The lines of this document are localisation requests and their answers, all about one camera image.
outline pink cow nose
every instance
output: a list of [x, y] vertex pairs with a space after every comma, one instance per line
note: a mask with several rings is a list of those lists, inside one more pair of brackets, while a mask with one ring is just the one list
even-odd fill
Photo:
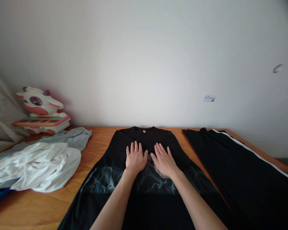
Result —
[[26, 103], [24, 103], [23, 105], [24, 105], [25, 109], [31, 113], [35, 113], [35, 114], [40, 115], [40, 116], [46, 116], [49, 114], [47, 112], [47, 110], [45, 110], [41, 107], [31, 107], [31, 106], [28, 106]]

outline hand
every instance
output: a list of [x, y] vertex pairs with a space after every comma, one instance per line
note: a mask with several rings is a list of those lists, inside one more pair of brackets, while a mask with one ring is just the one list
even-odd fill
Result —
[[138, 143], [135, 141], [134, 147], [133, 142], [131, 143], [130, 152], [129, 147], [127, 146], [126, 154], [126, 169], [131, 171], [135, 175], [138, 175], [138, 173], [145, 168], [145, 165], [147, 163], [148, 150], [145, 151], [143, 156], [141, 143], [139, 144], [138, 149]]
[[157, 143], [155, 144], [155, 152], [157, 157], [153, 153], [151, 153], [150, 156], [162, 174], [171, 178], [175, 172], [180, 171], [172, 157], [169, 147], [167, 147], [167, 154], [163, 146]]

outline white wall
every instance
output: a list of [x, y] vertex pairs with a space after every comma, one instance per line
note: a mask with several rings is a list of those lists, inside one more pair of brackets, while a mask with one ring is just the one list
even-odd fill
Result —
[[0, 1], [0, 75], [76, 125], [229, 128], [288, 157], [288, 1]]

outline toy keyboard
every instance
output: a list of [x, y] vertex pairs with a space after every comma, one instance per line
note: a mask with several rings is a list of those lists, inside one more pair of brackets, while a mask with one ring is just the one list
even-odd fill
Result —
[[70, 116], [66, 117], [35, 117], [24, 118], [12, 123], [15, 127], [56, 127], [70, 120]]

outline white stripe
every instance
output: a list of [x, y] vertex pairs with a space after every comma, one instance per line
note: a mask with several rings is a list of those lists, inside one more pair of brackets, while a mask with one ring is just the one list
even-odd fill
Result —
[[230, 139], [232, 139], [234, 142], [236, 142], [237, 144], [243, 146], [244, 148], [246, 148], [247, 150], [250, 150], [252, 153], [254, 153], [259, 159], [267, 162], [268, 164], [272, 165], [277, 171], [279, 171], [281, 174], [283, 174], [284, 176], [288, 177], [288, 174], [284, 173], [282, 170], [280, 170], [278, 167], [276, 167], [274, 164], [266, 161], [264, 158], [262, 158], [261, 156], [259, 156], [257, 153], [255, 153], [253, 150], [251, 150], [249, 147], [245, 146], [244, 144], [242, 144], [240, 141], [236, 140], [235, 138], [232, 138], [231, 136], [229, 136], [227, 133], [222, 133], [226, 136], [228, 136]]

